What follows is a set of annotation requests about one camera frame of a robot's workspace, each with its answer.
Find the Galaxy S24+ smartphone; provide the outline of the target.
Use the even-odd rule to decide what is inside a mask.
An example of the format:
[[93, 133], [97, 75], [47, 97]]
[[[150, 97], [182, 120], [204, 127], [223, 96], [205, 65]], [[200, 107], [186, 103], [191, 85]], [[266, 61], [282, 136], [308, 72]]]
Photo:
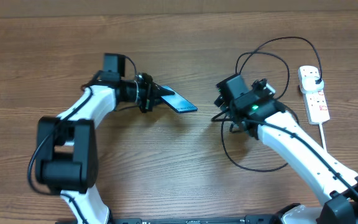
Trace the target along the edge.
[[162, 86], [162, 88], [174, 92], [173, 95], [162, 96], [162, 101], [171, 107], [171, 109], [176, 113], [189, 113], [198, 110], [194, 104], [182, 97], [169, 86]]

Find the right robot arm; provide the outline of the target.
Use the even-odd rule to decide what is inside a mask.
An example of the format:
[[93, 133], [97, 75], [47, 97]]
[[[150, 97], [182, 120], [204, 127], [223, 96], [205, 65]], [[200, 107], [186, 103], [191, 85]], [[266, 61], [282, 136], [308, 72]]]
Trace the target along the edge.
[[319, 207], [293, 203], [273, 215], [248, 215], [246, 223], [358, 223], [358, 173], [341, 164], [306, 134], [266, 79], [247, 88], [232, 75], [216, 85], [214, 102], [224, 118], [278, 153], [306, 182]]

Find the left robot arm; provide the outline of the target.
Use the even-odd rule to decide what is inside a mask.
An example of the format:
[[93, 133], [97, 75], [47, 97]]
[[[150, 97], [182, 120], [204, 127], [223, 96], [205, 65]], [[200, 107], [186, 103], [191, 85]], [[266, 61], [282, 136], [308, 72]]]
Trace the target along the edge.
[[46, 185], [48, 196], [62, 198], [74, 213], [75, 223], [113, 223], [111, 210], [96, 188], [99, 160], [95, 130], [120, 102], [135, 104], [141, 112], [151, 111], [163, 96], [174, 92], [156, 84], [146, 73], [124, 80], [123, 54], [105, 53], [103, 68], [81, 86], [82, 97], [56, 117], [40, 118], [37, 148], [27, 170], [27, 180]]

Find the white charger plug adapter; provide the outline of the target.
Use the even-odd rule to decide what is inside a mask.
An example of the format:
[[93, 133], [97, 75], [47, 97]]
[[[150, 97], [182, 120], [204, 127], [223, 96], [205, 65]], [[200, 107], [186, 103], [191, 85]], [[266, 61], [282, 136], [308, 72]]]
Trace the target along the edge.
[[310, 94], [321, 91], [324, 88], [324, 81], [315, 77], [301, 77], [300, 90], [303, 94]]

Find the white power strip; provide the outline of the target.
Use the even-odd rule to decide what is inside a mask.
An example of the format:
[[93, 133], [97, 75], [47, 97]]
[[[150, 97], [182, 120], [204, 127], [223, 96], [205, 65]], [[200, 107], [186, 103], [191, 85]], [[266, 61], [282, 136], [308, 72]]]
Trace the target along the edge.
[[[319, 79], [319, 70], [311, 65], [304, 65], [298, 69], [298, 79], [301, 77], [315, 77]], [[306, 115], [310, 124], [322, 124], [330, 120], [327, 101], [325, 98], [324, 90], [303, 94], [303, 100], [306, 109]]]

